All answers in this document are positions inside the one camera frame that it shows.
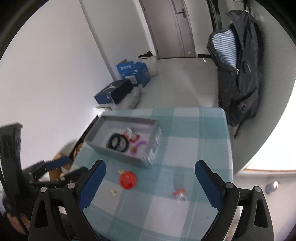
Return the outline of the person's left hand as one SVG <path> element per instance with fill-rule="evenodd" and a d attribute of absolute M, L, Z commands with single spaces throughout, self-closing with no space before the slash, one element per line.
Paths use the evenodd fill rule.
<path fill-rule="evenodd" d="M 4 218 L 6 218 L 8 220 L 9 224 L 13 227 L 13 229 L 15 231 L 17 231 L 18 233 L 20 233 L 22 235 L 26 234 L 16 216 L 11 216 L 10 214 L 5 212 Z M 21 218 L 23 224 L 25 225 L 26 230 L 30 231 L 30 220 L 22 213 L 20 214 L 20 218 Z"/>

